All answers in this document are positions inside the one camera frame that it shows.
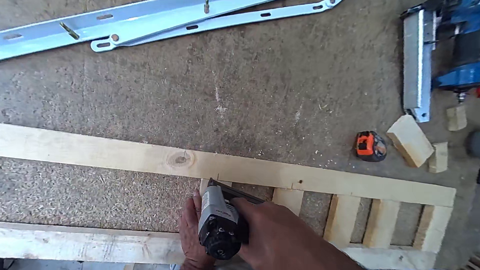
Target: hand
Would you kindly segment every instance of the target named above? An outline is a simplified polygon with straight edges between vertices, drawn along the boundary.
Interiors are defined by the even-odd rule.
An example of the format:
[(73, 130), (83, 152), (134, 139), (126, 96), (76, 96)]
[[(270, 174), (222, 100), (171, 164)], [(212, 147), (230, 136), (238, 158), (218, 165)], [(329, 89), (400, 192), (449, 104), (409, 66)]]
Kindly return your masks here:
[(208, 270), (213, 267), (215, 258), (205, 252), (198, 240), (198, 220), (202, 212), (202, 198), (195, 190), (193, 198), (188, 198), (180, 217), (180, 242), (185, 261), (181, 269)]
[(354, 260), (322, 237), (288, 208), (272, 202), (254, 205), (232, 200), (249, 224), (248, 245), (240, 256), (255, 270), (362, 270)]

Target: bolt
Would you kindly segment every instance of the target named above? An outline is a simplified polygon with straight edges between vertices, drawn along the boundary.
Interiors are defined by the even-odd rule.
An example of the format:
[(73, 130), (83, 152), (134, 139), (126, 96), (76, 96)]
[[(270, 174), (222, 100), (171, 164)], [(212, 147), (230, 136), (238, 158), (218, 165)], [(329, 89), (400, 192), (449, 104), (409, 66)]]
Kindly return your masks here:
[(467, 97), (467, 93), (466, 92), (457, 93), (456, 97), (458, 99), (458, 103), (461, 104), (463, 103), (463, 101), (465, 101), (465, 98)]
[(210, 12), (210, 6), (208, 5), (208, 0), (205, 0), (204, 12), (205, 14)]

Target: lumber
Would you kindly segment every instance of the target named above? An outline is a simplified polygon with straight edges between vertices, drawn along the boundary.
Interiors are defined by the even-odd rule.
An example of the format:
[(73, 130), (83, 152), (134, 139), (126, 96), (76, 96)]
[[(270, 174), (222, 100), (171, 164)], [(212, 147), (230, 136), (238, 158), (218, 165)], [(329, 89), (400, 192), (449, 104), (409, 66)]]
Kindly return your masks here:
[(388, 248), (395, 230), (400, 202), (392, 200), (372, 201), (363, 244), (367, 247)]
[[(5, 258), (154, 264), (180, 264), (184, 259), (178, 233), (0, 222), (0, 243)], [(420, 250), (356, 245), (342, 250), (370, 269), (428, 270), (435, 262), (434, 253)]]
[(436, 253), (411, 249), (383, 249), (383, 248), (343, 248), (352, 259), (367, 269), (433, 269)]
[(448, 142), (432, 144), (435, 152), (428, 159), (428, 171), (444, 172), (448, 169)]
[(448, 130), (457, 131), (467, 126), (467, 112), (465, 106), (447, 109)]
[(423, 209), (413, 247), (423, 251), (439, 252), (452, 207), (426, 205)]
[(0, 124), (0, 156), (453, 206), (454, 188), (175, 147)]
[(325, 226), (324, 239), (337, 248), (350, 244), (353, 227), (357, 219), (360, 197), (333, 195)]
[(432, 145), (411, 115), (401, 116), (387, 130), (387, 136), (409, 166), (420, 167), (433, 153)]
[(303, 190), (286, 189), (279, 187), (273, 190), (272, 202), (287, 207), (297, 216), (300, 214), (302, 200)]
[(0, 222), (0, 254), (124, 263), (182, 263), (177, 233), (157, 233)]

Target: wood knot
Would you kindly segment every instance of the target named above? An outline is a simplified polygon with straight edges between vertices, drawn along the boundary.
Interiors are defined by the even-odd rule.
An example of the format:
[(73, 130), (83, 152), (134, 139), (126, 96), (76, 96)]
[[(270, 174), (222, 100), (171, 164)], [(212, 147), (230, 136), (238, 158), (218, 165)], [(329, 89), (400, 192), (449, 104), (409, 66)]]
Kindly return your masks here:
[(167, 157), (167, 164), (172, 168), (190, 167), (194, 156), (191, 151), (178, 151)]

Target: label on nail gun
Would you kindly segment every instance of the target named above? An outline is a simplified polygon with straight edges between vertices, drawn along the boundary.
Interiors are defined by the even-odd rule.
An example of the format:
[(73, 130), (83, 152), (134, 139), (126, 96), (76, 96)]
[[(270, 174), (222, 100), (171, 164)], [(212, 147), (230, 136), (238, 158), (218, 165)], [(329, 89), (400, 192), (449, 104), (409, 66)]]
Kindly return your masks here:
[(202, 211), (210, 205), (210, 195), (208, 192), (205, 192), (202, 196)]

